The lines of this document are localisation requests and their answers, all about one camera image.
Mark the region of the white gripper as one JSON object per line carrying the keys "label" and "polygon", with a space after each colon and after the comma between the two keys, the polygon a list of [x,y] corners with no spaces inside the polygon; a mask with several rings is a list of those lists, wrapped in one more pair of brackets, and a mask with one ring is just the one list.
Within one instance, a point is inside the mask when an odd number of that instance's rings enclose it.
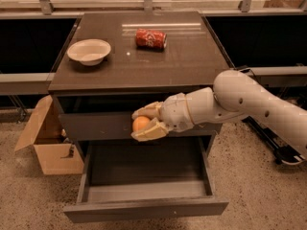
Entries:
{"label": "white gripper", "polygon": [[144,128],[132,131],[132,138],[138,142],[160,139],[165,137],[169,130],[183,132],[194,126],[188,110],[186,95],[183,93],[170,96],[163,103],[149,103],[131,115],[133,120],[140,116],[152,120]]}

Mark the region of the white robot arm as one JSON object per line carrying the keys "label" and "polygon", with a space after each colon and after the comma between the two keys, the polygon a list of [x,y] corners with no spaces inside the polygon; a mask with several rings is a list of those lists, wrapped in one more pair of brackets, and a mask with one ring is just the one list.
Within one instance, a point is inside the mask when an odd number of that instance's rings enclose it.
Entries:
{"label": "white robot arm", "polygon": [[307,111],[274,96],[241,71],[224,71],[212,87],[170,96],[131,115],[133,119],[140,116],[150,121],[131,134],[139,142],[160,139],[171,131],[183,132],[204,123],[228,123],[250,116],[299,154],[307,155]]}

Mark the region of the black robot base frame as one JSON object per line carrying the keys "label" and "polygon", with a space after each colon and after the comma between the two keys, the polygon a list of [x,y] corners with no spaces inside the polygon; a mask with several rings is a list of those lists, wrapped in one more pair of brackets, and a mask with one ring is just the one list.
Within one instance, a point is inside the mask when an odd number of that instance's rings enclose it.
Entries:
{"label": "black robot base frame", "polygon": [[251,117],[246,118],[244,122],[249,124],[261,137],[261,139],[269,145],[275,157],[276,164],[295,166],[306,161],[305,156],[301,155],[299,152],[285,143],[269,128],[261,126]]}

